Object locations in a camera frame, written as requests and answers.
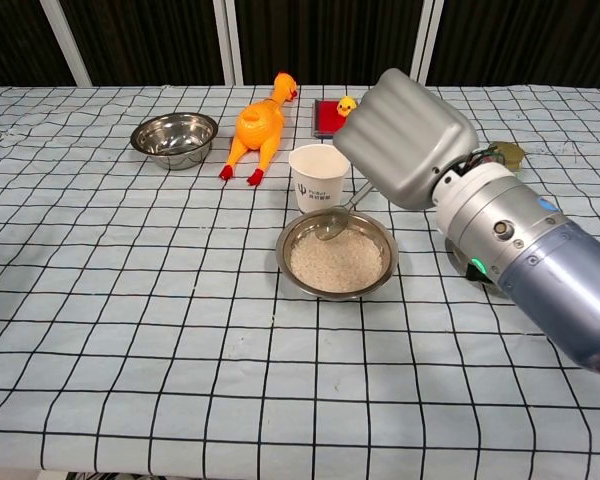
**small yellow object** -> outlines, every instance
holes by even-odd
[[[338,114],[347,117],[358,106],[351,97],[342,97],[338,102]]]

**table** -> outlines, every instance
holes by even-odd
[[[433,212],[361,203],[401,250],[362,301],[278,272],[298,215],[288,152],[317,142],[315,98],[365,90],[303,86],[253,189],[254,154],[217,175],[235,116],[269,87],[0,88],[0,467],[600,479],[600,376],[459,278]],[[520,144],[520,178],[600,240],[600,90],[434,91],[483,144]],[[167,172],[128,138],[176,109],[220,130],[202,166]]]

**stainless steel bowl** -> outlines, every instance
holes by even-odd
[[[200,113],[170,113],[138,125],[131,146],[168,170],[183,170],[202,162],[218,134],[216,121]]]
[[[291,222],[278,237],[276,258],[282,273],[287,275],[303,291],[329,300],[348,300],[373,292],[384,285],[398,264],[398,245],[388,230],[377,220],[359,212],[351,212],[347,228],[357,230],[376,244],[382,256],[382,274],[373,284],[353,292],[334,293],[315,289],[302,282],[291,271],[291,251],[298,241],[318,228],[321,221],[329,216],[329,210],[318,210],[298,217]]]

